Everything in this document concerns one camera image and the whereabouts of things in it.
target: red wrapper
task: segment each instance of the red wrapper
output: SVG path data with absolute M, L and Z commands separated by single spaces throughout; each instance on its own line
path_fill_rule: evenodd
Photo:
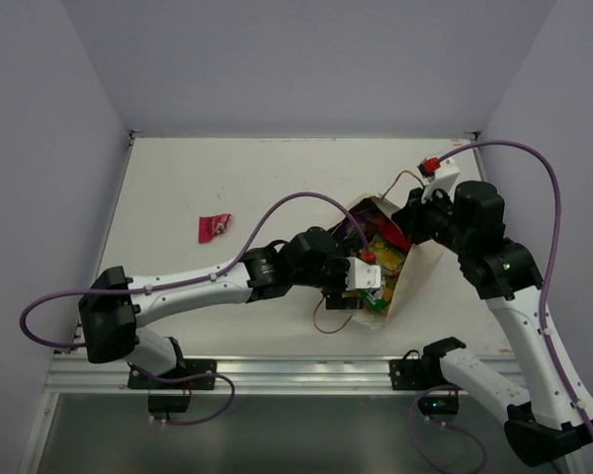
M 232 214 L 200 217 L 200 225 L 198 227 L 198 242 L 201 244 L 206 244 L 207 242 L 210 242 L 216 235 L 226 232 L 226 227 L 231 217 Z

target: purple cable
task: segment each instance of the purple cable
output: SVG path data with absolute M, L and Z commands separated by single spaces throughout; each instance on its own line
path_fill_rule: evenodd
M 408 429 L 409 429 L 409 433 L 411 436 L 411 442 L 413 443 L 413 446 L 415 446 L 415 449 L 417 450 L 417 452 L 419 452 L 419 455 L 422 456 L 424 458 L 424 460 L 428 464 L 430 464 L 430 466 L 433 469 L 435 469 L 437 472 L 441 472 L 442 474 L 454 474 L 454 471 L 449 471 L 448 469 L 441 467 L 439 464 L 437 464 L 435 461 L 433 461 L 431 459 L 431 457 L 428 455 L 428 453 L 426 451 L 424 451 L 420 447 L 420 443 L 417 439 L 417 433 L 415 432 L 415 424 L 413 422 L 413 419 L 414 419 L 414 415 L 415 415 L 415 410 L 417 409 L 418 402 L 422 398 L 424 398 L 426 395 L 428 395 L 429 393 L 436 392 L 438 390 L 459 390 L 459 389 L 460 388 L 457 385 L 441 385 L 439 387 L 433 387 L 433 388 L 429 388 L 428 390 L 424 390 L 422 393 L 417 395 L 415 397 L 415 399 L 413 400 L 413 405 L 411 405 L 411 413 L 410 413 L 409 419 L 408 419 Z M 433 420 L 432 418 L 429 420 L 436 425 L 442 424 L 441 422 L 438 422 L 437 420 Z M 481 440 L 478 437 L 476 437 L 472 432 L 469 432 L 465 428 L 459 427 L 457 425 L 452 425 L 450 423 L 446 423 L 445 428 L 447 428 L 449 430 L 453 430 L 455 432 L 463 433 L 464 435 L 466 435 L 467 437 L 472 439 L 476 443 L 476 445 L 481 449 L 481 456 L 482 456 L 481 462 L 479 462 L 478 466 L 476 466 L 471 471 L 468 471 L 466 474 L 478 474 L 483 469 L 485 469 L 485 466 L 487 465 L 487 449 L 485 449 L 485 446 L 483 445 Z
M 132 366 L 132 369 L 138 370 L 142 375 L 149 378 L 150 380 L 154 380 L 156 382 L 161 383 L 171 383 L 171 384 L 178 384 L 178 383 L 185 383 L 190 382 L 192 380 L 198 380 L 201 378 L 220 378 L 225 381 L 228 385 L 230 385 L 230 395 L 228 396 L 228 400 L 216 411 L 211 413 L 210 415 L 206 415 L 205 417 L 197 418 L 195 420 L 190 420 L 188 422 L 179 422 L 177 420 L 166 420 L 167 425 L 176 425 L 178 427 L 190 427 L 192 425 L 199 425 L 200 423 L 209 422 L 214 418 L 217 418 L 219 415 L 224 413 L 230 407 L 230 404 L 233 403 L 235 398 L 235 384 L 232 382 L 230 378 L 226 375 L 222 375 L 221 373 L 197 373 L 195 375 L 188 375 L 186 377 L 181 378 L 162 378 L 158 375 L 154 375 L 153 373 L 148 372 L 147 370 L 137 367 L 135 365 Z
M 555 202 L 555 213 L 554 213 L 554 218 L 553 218 L 553 235 L 551 237 L 550 257 L 549 257 L 549 260 L 547 263 L 547 271 L 545 272 L 545 281 L 543 282 L 543 288 L 541 290 L 541 299 L 539 301 L 539 309 L 538 309 L 540 325 L 544 331 L 548 327 L 547 317 L 546 317 L 547 299 L 548 299 L 549 292 L 550 292 L 551 275 L 553 274 L 553 266 L 555 265 L 555 256 L 557 254 L 557 245 L 558 245 L 558 240 L 560 237 L 560 218 L 562 216 L 562 206 L 561 206 L 561 202 L 560 202 L 560 186 L 558 184 L 557 176 L 555 175 L 555 171 L 553 170 L 551 163 L 539 151 L 535 150 L 531 146 L 524 145 L 523 143 L 519 143 L 517 141 L 509 141 L 509 140 L 488 140 L 488 141 L 479 141 L 477 143 L 470 143 L 468 145 L 464 145 L 464 146 L 461 146 L 459 148 L 449 151 L 445 155 L 441 156 L 438 159 L 438 162 L 441 163 L 442 161 L 447 160 L 447 159 L 451 158 L 452 156 L 455 156 L 455 155 L 457 155 L 463 151 L 466 151 L 466 150 L 471 150 L 472 148 L 482 148 L 484 146 L 493 146 L 493 145 L 511 146 L 513 148 L 518 148 L 520 150 L 528 152 L 529 154 L 536 157 L 543 164 L 543 166 L 545 167 L 545 169 L 547 170 L 547 172 L 551 178 L 551 186 L 553 188 L 553 197 L 554 197 L 554 202 Z M 568 376 L 566 375 L 564 368 L 562 367 L 562 362 L 560 361 L 560 358 L 558 357 L 558 354 L 557 354 L 557 350 L 555 349 L 555 346 L 553 345 L 553 339 L 551 338 L 550 335 L 547 335 L 547 334 L 544 334 L 544 338 L 545 338 L 545 344 L 547 345 L 547 350 L 549 351 L 549 354 L 550 354 L 551 361 L 553 362 L 553 366 L 555 367 L 555 371 L 557 372 L 558 376 L 560 377 L 560 380 L 562 381 L 562 385 L 564 385 L 564 388 L 566 389 L 567 393 L 569 394 L 569 398 L 571 399 L 571 402 L 573 402 L 575 404 L 578 402 L 579 397 L 578 397 L 577 393 L 575 392 L 575 390 L 573 389 L 573 386 L 571 385 L 571 382 L 570 382 Z M 593 423 L 589 419 L 589 416 L 585 410 L 583 410 L 581 408 L 577 408 L 577 411 L 580 414 L 580 417 L 582 418 L 582 420 L 584 421 L 584 426 L 586 427 L 586 430 L 589 432 L 589 435 L 591 436 L 591 439 L 593 440 Z
M 257 234 L 259 233 L 259 231 L 261 230 L 263 225 L 266 223 L 268 218 L 273 214 L 273 212 L 275 212 L 279 207 L 281 207 L 283 204 L 285 204 L 289 200 L 296 199 L 296 198 L 318 198 L 318 199 L 322 199 L 326 202 L 329 202 L 330 204 L 337 207 L 341 212 L 343 212 L 345 214 L 347 219 L 356 228 L 356 231 L 358 232 L 358 235 L 359 235 L 361 241 L 363 242 L 363 247 L 365 248 L 366 251 L 369 251 L 369 242 L 367 241 L 367 237 L 365 236 L 365 233 L 360 228 L 360 225 L 358 224 L 358 222 L 356 221 L 354 216 L 340 202 L 338 202 L 337 200 L 335 200 L 331 197 L 328 197 L 326 195 L 322 195 L 320 193 L 312 193 L 309 191 L 302 191 L 299 193 L 294 193 L 294 194 L 288 195 L 286 197 L 283 197 L 282 199 L 278 200 L 275 204 L 273 204 L 273 206 L 266 211 L 266 213 L 262 216 L 261 220 L 257 223 L 257 225 L 253 229 L 252 233 L 250 234 L 250 237 L 248 237 L 248 240 L 242 247 L 241 251 L 233 259 L 233 261 L 230 264 L 228 264 L 226 267 L 221 269 L 220 271 L 216 272 L 215 274 L 218 277 L 220 277 L 221 275 L 229 272 L 230 269 L 232 269 L 235 265 L 237 265 L 239 263 L 239 261 L 241 260 L 241 258 L 243 257 L 243 255 L 246 253 L 246 251 L 250 248 L 251 244 L 253 243 L 253 240 L 255 239 L 255 237 L 257 237 Z M 175 281 L 173 283 L 158 284 L 158 285 L 154 285 L 152 287 L 152 291 L 160 291 L 163 289 L 179 288 L 181 286 L 187 286 L 190 284 L 200 283 L 203 281 L 207 281 L 209 279 L 211 279 L 211 276 L 205 275 L 205 276 L 197 276 L 195 278 L 183 279 L 181 281 Z M 145 293 L 144 288 L 135 288 L 135 289 L 68 289 L 68 290 L 64 290 L 64 291 L 57 291 L 55 293 L 50 293 L 50 294 L 47 294 L 45 296 L 42 296 L 42 297 L 36 299 L 35 301 L 32 301 L 22 310 L 22 313 L 20 314 L 20 330 L 31 341 L 38 343 L 42 346 L 47 346 L 49 348 L 54 348 L 54 349 L 83 348 L 83 347 L 85 347 L 85 344 L 83 344 L 83 343 L 71 343 L 71 344 L 56 343 L 53 341 L 48 341 L 46 339 L 42 339 L 39 336 L 36 336 L 35 334 L 33 334 L 33 332 L 31 332 L 31 330 L 27 326 L 27 318 L 29 317 L 29 314 L 31 313 L 31 311 L 33 311 L 35 308 L 37 308 L 41 304 L 44 304 L 48 301 L 52 301 L 54 299 L 59 299 L 59 298 L 65 298 L 67 296 L 82 296 L 82 295 L 126 296 L 129 294 L 141 294 L 141 293 Z

